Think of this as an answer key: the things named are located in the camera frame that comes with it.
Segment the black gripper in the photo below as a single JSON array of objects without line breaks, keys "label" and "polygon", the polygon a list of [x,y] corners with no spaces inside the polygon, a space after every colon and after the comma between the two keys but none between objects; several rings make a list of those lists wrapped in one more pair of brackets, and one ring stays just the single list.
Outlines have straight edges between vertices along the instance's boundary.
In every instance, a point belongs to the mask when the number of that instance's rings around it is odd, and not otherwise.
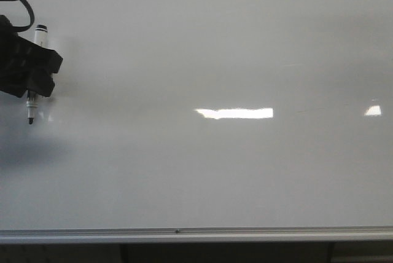
[{"label": "black gripper", "polygon": [[35,36],[31,42],[7,31],[11,25],[1,15],[1,91],[18,98],[27,91],[50,97],[55,83],[49,74],[59,72],[63,57],[47,48],[47,36]]}]

